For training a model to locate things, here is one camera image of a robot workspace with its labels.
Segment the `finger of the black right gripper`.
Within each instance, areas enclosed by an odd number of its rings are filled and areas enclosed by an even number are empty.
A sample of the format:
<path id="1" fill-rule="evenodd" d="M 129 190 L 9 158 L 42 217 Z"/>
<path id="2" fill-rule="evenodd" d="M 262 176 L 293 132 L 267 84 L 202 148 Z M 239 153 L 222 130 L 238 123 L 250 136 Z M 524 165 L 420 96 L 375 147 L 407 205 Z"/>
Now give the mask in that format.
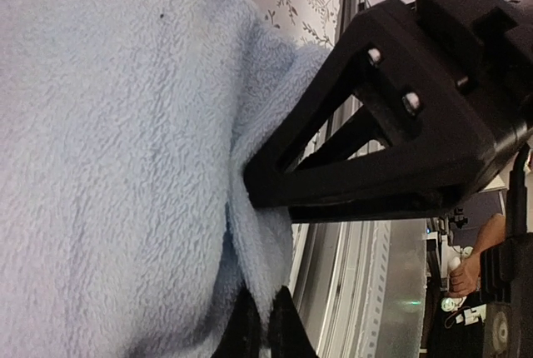
<path id="1" fill-rule="evenodd" d="M 404 7 L 386 0 L 353 18 L 301 100 L 247 164 L 244 181 L 254 207 L 399 195 L 459 202 L 477 192 L 401 187 Z"/>
<path id="2" fill-rule="evenodd" d="M 399 195 L 335 205 L 293 206 L 289 213 L 294 223 L 404 220 L 442 216 L 457 205 L 457 200 L 443 196 L 428 199 L 421 195 Z"/>

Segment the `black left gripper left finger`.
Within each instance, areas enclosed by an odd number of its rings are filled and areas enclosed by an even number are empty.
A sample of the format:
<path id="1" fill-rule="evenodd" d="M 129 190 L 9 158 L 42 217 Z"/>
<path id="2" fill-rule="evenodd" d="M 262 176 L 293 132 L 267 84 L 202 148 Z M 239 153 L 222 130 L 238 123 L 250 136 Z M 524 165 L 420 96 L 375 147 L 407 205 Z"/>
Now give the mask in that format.
<path id="1" fill-rule="evenodd" d="M 269 329 L 262 323 L 249 291 L 239 291 L 214 358 L 258 358 L 270 345 Z"/>

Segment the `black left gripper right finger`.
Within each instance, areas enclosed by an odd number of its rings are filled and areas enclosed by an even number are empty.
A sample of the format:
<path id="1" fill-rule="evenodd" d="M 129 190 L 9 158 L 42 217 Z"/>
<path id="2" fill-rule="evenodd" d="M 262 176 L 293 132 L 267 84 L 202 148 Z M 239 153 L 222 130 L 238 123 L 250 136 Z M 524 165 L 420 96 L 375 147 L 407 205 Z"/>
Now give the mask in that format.
<path id="1" fill-rule="evenodd" d="M 276 294 L 268 325 L 272 358 L 317 358 L 291 292 L 283 286 Z"/>

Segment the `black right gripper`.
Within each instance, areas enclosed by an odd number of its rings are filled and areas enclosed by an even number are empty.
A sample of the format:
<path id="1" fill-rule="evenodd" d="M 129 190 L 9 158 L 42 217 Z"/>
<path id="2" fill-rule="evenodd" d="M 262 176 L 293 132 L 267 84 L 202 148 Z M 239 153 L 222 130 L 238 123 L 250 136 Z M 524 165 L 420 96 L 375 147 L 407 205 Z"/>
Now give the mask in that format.
<path id="1" fill-rule="evenodd" d="M 505 0 L 401 12 L 401 187 L 478 191 L 532 128 L 532 26 Z"/>

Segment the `light blue towel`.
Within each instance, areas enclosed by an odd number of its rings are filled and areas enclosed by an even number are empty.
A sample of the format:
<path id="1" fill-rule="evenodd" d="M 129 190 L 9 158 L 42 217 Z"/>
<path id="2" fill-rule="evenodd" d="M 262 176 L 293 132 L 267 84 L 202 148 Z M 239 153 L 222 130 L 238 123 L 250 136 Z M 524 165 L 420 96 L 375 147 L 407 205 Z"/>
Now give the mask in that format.
<path id="1" fill-rule="evenodd" d="M 1 354 L 214 357 L 268 328 L 286 209 L 242 172 L 328 56 L 252 0 L 1 0 Z"/>

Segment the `person's bare forearm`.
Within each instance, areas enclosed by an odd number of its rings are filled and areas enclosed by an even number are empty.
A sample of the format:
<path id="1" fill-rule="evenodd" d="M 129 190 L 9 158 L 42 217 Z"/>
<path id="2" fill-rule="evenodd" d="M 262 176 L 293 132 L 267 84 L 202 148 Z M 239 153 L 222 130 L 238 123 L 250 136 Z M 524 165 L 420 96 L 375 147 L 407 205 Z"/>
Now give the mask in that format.
<path id="1" fill-rule="evenodd" d="M 481 253 L 502 243 L 506 238 L 506 217 L 495 214 L 477 235 L 472 253 L 450 274 L 451 298 L 463 298 L 475 292 L 481 276 Z"/>

